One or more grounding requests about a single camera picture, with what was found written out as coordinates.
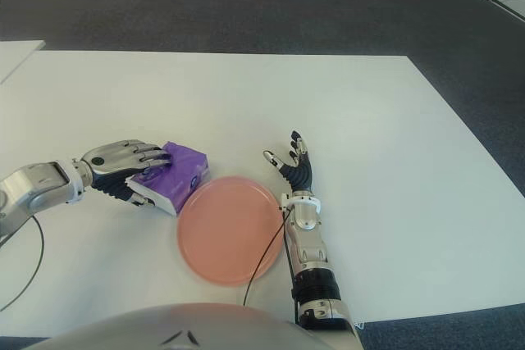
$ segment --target robotic arm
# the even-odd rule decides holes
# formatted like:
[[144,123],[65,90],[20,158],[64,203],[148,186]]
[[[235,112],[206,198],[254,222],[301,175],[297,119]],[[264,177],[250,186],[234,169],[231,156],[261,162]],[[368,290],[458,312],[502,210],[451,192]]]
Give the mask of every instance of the robotic arm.
[[291,196],[283,194],[281,205],[290,210],[286,233],[291,240],[294,272],[292,296],[299,303],[299,325],[307,330],[350,330],[348,307],[341,301],[339,286],[321,237],[321,203],[312,193],[312,167],[308,149],[299,133],[291,135],[290,156],[295,166],[285,164],[270,151],[265,158],[290,183]]
[[157,145],[132,139],[95,148],[80,161],[24,166],[0,181],[0,245],[32,215],[81,200],[88,186],[135,205],[152,204],[126,178],[170,162]]

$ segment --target white tabletop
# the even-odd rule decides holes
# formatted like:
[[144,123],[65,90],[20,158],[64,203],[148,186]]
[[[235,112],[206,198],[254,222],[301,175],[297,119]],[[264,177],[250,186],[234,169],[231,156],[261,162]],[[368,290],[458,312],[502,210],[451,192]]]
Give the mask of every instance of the white tabletop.
[[[525,302],[525,199],[407,57],[40,51],[0,86],[0,176],[120,139],[208,154],[212,176],[275,195],[264,160],[306,139],[323,236],[355,321]],[[185,264],[176,219],[98,193],[39,215],[41,271],[0,334],[55,335],[172,302],[242,302]],[[0,303],[25,283],[39,235],[0,253]],[[281,257],[249,305],[290,319]]]
[[41,40],[0,41],[0,84],[34,51],[44,46]]

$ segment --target black cable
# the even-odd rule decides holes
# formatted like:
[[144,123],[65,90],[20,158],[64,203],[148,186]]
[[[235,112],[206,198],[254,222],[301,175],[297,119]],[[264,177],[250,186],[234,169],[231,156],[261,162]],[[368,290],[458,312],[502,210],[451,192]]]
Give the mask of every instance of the black cable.
[[286,223],[286,219],[288,219],[288,216],[290,216],[290,213],[291,213],[291,211],[288,211],[288,215],[286,215],[286,217],[283,219],[281,226],[279,227],[277,232],[273,235],[273,237],[270,240],[270,243],[268,244],[268,246],[266,246],[266,249],[264,250],[264,253],[262,254],[261,258],[259,259],[259,262],[257,263],[257,266],[255,267],[255,270],[253,271],[252,277],[249,279],[248,287],[246,288],[246,293],[244,293],[243,307],[246,306],[246,299],[248,298],[248,291],[249,291],[249,288],[252,286],[253,278],[255,278],[255,275],[257,274],[257,271],[258,271],[259,267],[261,266],[261,263],[263,262],[264,257],[266,256],[266,253],[268,253],[268,250],[270,250],[270,247],[271,247],[273,241],[275,241],[275,239],[277,238],[277,235],[284,228],[285,223]]
[[40,269],[40,265],[42,264],[42,259],[43,259],[43,248],[44,248],[44,241],[43,241],[43,231],[42,231],[42,226],[40,225],[39,221],[37,220],[37,218],[35,216],[31,216],[31,218],[34,220],[34,222],[36,223],[36,225],[39,227],[39,231],[40,231],[40,240],[42,242],[42,247],[40,248],[40,258],[39,258],[39,263],[36,265],[36,268],[33,272],[33,275],[31,276],[29,282],[27,282],[27,284],[24,286],[24,288],[18,293],[18,295],[16,297],[14,297],[5,307],[3,307],[2,309],[0,309],[0,312],[2,311],[5,311],[6,309],[8,309],[18,298],[20,298],[22,296],[22,294],[27,290],[27,288],[31,285],[31,282],[33,282],[33,279],[34,277],[36,276],[37,272],[39,271]]

